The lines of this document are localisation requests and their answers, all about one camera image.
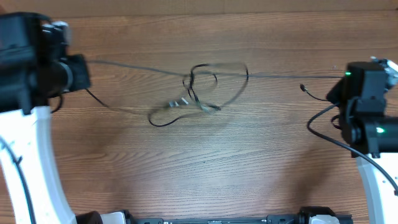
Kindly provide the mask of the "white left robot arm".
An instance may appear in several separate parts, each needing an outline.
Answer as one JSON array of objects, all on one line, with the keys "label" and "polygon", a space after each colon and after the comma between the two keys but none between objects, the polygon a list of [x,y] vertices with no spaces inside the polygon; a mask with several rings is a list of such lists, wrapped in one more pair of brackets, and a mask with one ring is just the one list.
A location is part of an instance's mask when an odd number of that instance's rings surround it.
[{"label": "white left robot arm", "polygon": [[1,16],[1,168],[17,223],[75,223],[53,154],[51,98],[87,89],[66,22],[34,12]]}]

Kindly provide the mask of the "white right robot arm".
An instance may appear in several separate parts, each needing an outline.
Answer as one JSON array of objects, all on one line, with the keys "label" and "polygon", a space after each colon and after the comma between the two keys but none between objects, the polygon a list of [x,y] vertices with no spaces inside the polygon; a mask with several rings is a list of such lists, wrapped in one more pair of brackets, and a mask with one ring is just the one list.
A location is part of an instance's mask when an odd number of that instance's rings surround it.
[{"label": "white right robot arm", "polygon": [[387,59],[350,62],[326,98],[339,104],[339,127],[356,159],[370,223],[397,223],[397,118],[386,115],[386,93],[397,85]]}]

